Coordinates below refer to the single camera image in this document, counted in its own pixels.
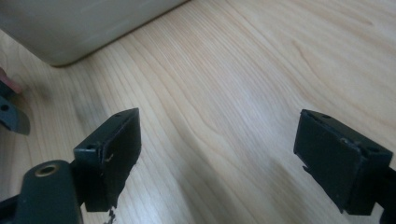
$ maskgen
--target wooden table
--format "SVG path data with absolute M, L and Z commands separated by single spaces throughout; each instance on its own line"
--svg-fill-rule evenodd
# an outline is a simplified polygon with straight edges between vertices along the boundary
M 142 154 L 118 223 L 379 220 L 380 206 L 340 214 L 292 149 L 307 108 L 395 151 L 392 0 L 192 0 L 63 68 L 0 33 L 0 66 L 23 85 L 14 104 L 32 125 L 29 136 L 0 129 L 0 200 L 31 167 L 73 160 L 109 116 L 139 107 Z

